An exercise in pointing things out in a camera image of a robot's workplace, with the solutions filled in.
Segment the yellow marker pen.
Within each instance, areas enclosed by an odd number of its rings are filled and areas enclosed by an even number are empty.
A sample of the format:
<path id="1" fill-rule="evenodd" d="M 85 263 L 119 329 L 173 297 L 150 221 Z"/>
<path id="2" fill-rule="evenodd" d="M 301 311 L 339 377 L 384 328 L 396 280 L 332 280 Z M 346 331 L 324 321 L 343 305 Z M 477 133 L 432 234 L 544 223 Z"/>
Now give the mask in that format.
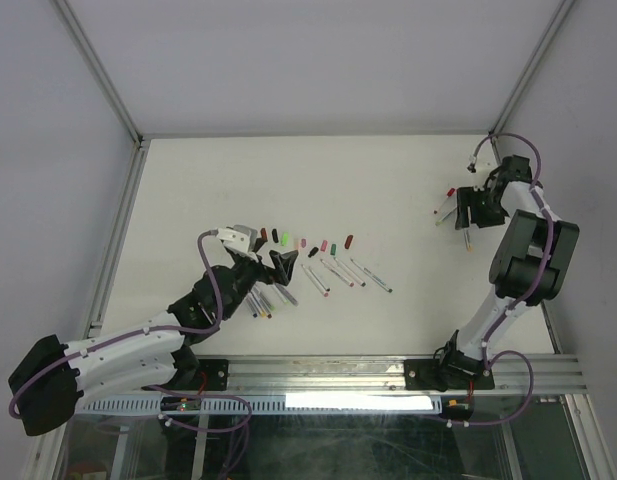
<path id="1" fill-rule="evenodd" d="M 260 301 L 258 300 L 257 296 L 254 293 L 250 293 L 250 297 L 257 309 L 258 314 L 261 317 L 266 318 L 267 317 L 267 311 L 265 310 L 265 308 L 262 306 L 262 304 L 260 303 Z"/>

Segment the pink cap marker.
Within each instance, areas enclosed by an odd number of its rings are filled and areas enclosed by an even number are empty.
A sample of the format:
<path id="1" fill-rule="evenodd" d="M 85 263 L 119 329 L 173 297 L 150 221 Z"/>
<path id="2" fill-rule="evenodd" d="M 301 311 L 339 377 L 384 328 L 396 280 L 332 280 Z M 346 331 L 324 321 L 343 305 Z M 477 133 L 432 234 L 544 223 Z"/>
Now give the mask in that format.
<path id="1" fill-rule="evenodd" d="M 344 273 L 342 273 L 337 267 L 333 266 L 331 263 L 327 262 L 324 259 L 320 260 L 320 263 L 328 270 L 330 271 L 333 275 L 335 275 L 339 280 L 341 280 L 343 283 L 345 283 L 347 286 L 349 287 L 354 287 L 355 283 L 352 279 L 350 279 L 348 276 L 346 276 Z"/>

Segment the light green cap marker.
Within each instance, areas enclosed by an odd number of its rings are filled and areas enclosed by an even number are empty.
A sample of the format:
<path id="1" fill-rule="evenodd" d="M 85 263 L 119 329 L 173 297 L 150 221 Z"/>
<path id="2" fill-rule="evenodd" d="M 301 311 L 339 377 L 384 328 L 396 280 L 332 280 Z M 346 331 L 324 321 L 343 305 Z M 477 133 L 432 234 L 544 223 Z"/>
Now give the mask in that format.
<path id="1" fill-rule="evenodd" d="M 275 291 L 275 293 L 277 294 L 277 296 L 280 298 L 280 300 L 284 303 L 284 304 L 289 304 L 289 300 L 287 299 L 287 297 L 281 292 L 281 290 L 277 287 L 277 285 L 272 285 L 273 290 Z"/>

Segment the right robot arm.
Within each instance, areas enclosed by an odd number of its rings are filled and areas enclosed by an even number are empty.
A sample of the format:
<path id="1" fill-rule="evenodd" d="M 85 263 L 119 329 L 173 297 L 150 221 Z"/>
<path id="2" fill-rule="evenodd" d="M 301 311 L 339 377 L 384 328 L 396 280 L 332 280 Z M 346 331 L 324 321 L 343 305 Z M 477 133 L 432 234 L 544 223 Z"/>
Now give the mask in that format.
<path id="1" fill-rule="evenodd" d="M 435 363 L 436 378 L 447 387 L 486 367 L 489 347 L 514 320 L 557 296 L 580 235 L 577 224 L 552 211 L 542 186 L 533 181 L 530 160 L 518 155 L 504 158 L 482 187 L 457 191 L 457 230 L 501 225 L 507 230 L 489 269 L 491 290 Z"/>

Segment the purple cap marker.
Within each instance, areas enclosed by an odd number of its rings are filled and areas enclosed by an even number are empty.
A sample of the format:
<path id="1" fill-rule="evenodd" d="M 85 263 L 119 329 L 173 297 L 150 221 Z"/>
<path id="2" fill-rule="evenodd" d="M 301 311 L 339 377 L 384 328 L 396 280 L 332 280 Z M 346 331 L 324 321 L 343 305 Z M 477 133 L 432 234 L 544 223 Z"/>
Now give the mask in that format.
<path id="1" fill-rule="evenodd" d="M 304 271 L 304 273 L 306 274 L 306 276 L 310 279 L 310 281 L 313 283 L 313 285 L 315 286 L 315 288 L 320 292 L 320 294 L 323 297 L 328 297 L 329 296 L 329 290 L 322 284 L 322 282 L 317 278 L 316 274 L 313 272 L 313 270 L 309 267 L 306 266 L 304 264 L 301 265 L 302 270 Z"/>

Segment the blue marker pen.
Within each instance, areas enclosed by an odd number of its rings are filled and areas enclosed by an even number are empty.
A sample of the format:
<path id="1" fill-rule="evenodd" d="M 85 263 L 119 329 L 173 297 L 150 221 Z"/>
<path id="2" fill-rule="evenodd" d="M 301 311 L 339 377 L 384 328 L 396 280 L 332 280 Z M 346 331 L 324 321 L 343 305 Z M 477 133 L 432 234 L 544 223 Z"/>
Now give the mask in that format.
<path id="1" fill-rule="evenodd" d="M 252 297 L 248 296 L 248 297 L 246 298 L 246 301 L 247 301 L 247 304 L 248 304 L 249 308 L 250 308 L 250 309 L 251 309 L 251 311 L 252 311 L 253 317 L 254 317 L 254 318 L 258 318 L 258 317 L 260 317 L 260 316 L 261 316 L 261 313 L 260 313 L 259 307 L 258 307 L 258 306 L 257 306 L 257 304 L 255 303 L 255 300 L 254 300 Z"/>

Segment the small black cap marker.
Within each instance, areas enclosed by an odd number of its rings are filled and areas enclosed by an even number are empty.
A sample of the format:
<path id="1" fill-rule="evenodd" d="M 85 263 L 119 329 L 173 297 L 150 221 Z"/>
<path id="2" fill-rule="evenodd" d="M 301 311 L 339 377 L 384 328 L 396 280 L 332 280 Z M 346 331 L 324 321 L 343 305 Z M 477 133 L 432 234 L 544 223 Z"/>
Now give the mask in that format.
<path id="1" fill-rule="evenodd" d="M 325 292 L 324 295 L 326 295 L 327 293 L 329 293 L 331 291 L 330 287 L 326 284 L 325 280 L 322 279 L 321 276 L 319 276 L 317 274 L 317 272 L 311 267 L 308 266 L 308 271 L 309 273 L 312 275 L 312 277 L 315 279 L 315 281 L 317 282 L 317 284 L 320 285 L 320 288 Z"/>

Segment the brown cap marker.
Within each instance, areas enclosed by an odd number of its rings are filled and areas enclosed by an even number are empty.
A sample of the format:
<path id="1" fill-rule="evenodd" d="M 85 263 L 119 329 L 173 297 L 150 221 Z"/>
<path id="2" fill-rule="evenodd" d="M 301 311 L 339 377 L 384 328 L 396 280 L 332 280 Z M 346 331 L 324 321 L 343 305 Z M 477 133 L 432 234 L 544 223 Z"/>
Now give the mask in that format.
<path id="1" fill-rule="evenodd" d="M 261 309 L 265 312 L 265 316 L 267 318 L 271 318 L 272 317 L 272 310 L 271 310 L 268 302 L 261 296 L 260 293 L 255 293 L 255 297 L 258 300 L 259 304 L 261 305 Z"/>

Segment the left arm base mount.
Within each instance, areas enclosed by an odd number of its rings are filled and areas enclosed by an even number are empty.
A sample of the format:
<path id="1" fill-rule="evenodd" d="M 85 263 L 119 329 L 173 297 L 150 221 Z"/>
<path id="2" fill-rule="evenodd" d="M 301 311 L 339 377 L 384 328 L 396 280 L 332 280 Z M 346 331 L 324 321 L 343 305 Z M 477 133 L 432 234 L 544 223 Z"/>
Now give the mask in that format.
<path id="1" fill-rule="evenodd" d="M 229 360 L 226 358 L 201 358 L 190 347 L 183 346 L 172 354 L 175 373 L 157 386 L 172 391 L 223 392 L 227 389 Z"/>

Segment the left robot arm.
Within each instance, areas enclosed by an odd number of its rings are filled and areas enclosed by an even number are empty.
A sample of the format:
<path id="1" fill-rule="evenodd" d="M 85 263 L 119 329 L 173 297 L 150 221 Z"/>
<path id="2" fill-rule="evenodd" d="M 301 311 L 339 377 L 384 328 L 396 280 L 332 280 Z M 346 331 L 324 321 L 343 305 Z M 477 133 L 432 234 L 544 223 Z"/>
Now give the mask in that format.
<path id="1" fill-rule="evenodd" d="M 299 253 L 259 253 L 264 241 L 242 226 L 199 235 L 219 240 L 232 266 L 212 265 L 200 255 L 205 272 L 191 291 L 141 324 L 116 333 L 62 342 L 55 335 L 38 340 L 8 379 L 11 418 L 30 436 L 67 423 L 82 407 L 130 390 L 186 388 L 197 377 L 191 348 L 216 334 L 258 284 L 289 285 Z"/>

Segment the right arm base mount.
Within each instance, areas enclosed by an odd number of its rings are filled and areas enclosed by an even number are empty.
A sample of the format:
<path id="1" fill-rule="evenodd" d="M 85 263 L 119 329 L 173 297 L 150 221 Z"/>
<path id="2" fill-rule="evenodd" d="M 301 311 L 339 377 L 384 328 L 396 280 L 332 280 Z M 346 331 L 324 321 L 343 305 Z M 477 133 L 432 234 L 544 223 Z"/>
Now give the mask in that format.
<path id="1" fill-rule="evenodd" d="M 466 356 L 452 337 L 430 358 L 403 362 L 405 388 L 410 391 L 493 390 L 493 377 L 484 373 L 483 363 Z"/>

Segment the dark red cap marker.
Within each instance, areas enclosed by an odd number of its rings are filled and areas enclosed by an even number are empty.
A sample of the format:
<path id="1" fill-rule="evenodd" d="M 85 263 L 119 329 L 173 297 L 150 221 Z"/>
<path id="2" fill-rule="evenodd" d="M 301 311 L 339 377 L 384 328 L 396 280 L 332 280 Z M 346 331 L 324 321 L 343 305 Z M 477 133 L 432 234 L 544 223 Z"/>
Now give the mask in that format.
<path id="1" fill-rule="evenodd" d="M 351 263 L 361 270 L 366 276 L 368 276 L 373 282 L 375 282 L 378 286 L 380 286 L 384 291 L 388 293 L 392 293 L 393 289 L 379 276 L 377 276 L 374 272 L 372 272 L 369 268 L 362 265 L 358 260 L 350 257 Z"/>

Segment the grey pen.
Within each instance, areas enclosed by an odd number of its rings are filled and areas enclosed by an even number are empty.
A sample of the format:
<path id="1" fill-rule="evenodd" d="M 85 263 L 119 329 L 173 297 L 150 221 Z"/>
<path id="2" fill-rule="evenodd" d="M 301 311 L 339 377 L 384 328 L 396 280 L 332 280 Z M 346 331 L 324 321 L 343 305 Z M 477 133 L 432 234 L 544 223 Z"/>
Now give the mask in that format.
<path id="1" fill-rule="evenodd" d="M 282 295 L 294 306 L 298 306 L 298 300 L 283 286 L 279 285 L 278 289 L 282 293 Z"/>

